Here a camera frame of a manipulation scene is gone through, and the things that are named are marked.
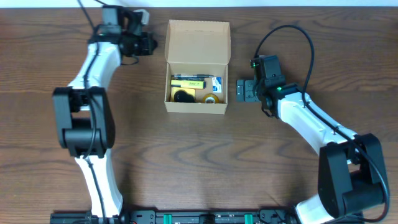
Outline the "white blue eraser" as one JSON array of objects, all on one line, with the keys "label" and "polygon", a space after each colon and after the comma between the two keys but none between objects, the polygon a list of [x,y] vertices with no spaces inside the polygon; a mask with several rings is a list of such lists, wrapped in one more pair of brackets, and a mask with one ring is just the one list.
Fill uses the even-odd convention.
[{"label": "white blue eraser", "polygon": [[222,93],[223,79],[221,77],[213,77],[211,80],[213,93]]}]

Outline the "yellow tape roll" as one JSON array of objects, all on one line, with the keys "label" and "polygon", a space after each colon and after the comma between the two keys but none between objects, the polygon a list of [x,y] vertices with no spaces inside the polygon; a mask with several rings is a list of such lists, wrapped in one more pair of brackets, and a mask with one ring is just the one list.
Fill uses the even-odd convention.
[{"label": "yellow tape roll", "polygon": [[219,98],[218,98],[216,95],[214,95],[214,94],[212,94],[212,93],[209,93],[209,94],[206,94],[206,95],[203,97],[203,99],[202,99],[201,102],[202,102],[202,103],[206,103],[206,104],[217,104],[217,103],[219,103],[220,101],[219,101]]}]

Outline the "black ballpoint pen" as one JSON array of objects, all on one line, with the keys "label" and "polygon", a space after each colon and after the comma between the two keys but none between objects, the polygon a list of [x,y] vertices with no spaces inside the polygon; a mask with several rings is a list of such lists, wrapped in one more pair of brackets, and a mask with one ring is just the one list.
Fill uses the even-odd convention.
[{"label": "black ballpoint pen", "polygon": [[175,78],[212,78],[214,75],[209,74],[175,74],[172,75]]}]

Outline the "brown cardboard box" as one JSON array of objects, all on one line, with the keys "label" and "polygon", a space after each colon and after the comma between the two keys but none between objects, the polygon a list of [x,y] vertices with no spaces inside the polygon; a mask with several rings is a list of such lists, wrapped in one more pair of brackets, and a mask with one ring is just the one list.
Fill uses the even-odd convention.
[{"label": "brown cardboard box", "polygon": [[[167,62],[164,103],[171,113],[225,114],[228,106],[228,64],[231,58],[229,22],[170,20],[165,41]],[[212,78],[205,78],[205,89],[195,90],[194,103],[170,100],[175,74],[209,74],[223,79],[222,93],[213,93]],[[202,103],[206,94],[219,98],[217,104]]]}]

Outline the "yellow sticky note pad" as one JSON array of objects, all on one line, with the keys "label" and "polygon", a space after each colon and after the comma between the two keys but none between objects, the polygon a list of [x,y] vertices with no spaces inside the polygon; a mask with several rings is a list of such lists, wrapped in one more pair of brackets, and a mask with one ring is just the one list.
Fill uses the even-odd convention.
[{"label": "yellow sticky note pad", "polygon": [[194,103],[195,90],[191,88],[172,87],[170,100],[177,103]]}]

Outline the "yellow highlighter marker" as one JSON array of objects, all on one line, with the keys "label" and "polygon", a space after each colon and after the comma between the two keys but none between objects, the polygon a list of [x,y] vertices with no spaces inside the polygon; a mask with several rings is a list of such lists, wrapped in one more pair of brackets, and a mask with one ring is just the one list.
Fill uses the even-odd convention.
[{"label": "yellow highlighter marker", "polygon": [[191,88],[191,89],[205,89],[205,81],[195,81],[195,80],[172,80],[170,83],[171,87],[179,88]]}]

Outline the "black computer mouse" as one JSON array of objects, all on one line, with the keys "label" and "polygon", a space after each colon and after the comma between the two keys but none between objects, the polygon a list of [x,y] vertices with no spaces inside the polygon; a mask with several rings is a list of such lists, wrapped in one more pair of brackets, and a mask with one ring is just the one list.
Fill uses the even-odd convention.
[{"label": "black computer mouse", "polygon": [[186,91],[179,90],[174,94],[174,102],[177,103],[194,103],[195,97]]}]

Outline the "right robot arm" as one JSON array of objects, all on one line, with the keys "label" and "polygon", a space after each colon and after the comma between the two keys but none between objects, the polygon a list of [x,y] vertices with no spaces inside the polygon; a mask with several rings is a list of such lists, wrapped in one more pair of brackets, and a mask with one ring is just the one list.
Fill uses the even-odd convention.
[{"label": "right robot arm", "polygon": [[389,188],[381,143],[359,135],[320,109],[296,83],[288,84],[275,55],[251,60],[252,80],[238,80],[237,98],[261,103],[268,117],[293,127],[319,156],[318,192],[298,203],[299,223],[365,222],[365,209],[389,206]]}]

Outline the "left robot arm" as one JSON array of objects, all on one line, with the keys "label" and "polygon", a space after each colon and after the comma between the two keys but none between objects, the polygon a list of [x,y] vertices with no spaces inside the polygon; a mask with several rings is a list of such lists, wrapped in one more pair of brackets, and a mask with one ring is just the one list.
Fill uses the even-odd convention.
[{"label": "left robot arm", "polygon": [[91,198],[84,213],[54,213],[51,223],[129,223],[111,159],[116,128],[107,89],[123,58],[139,63],[157,47],[142,29],[150,14],[117,5],[103,5],[102,23],[92,25],[88,53],[78,75],[52,93],[57,136],[80,167]]}]

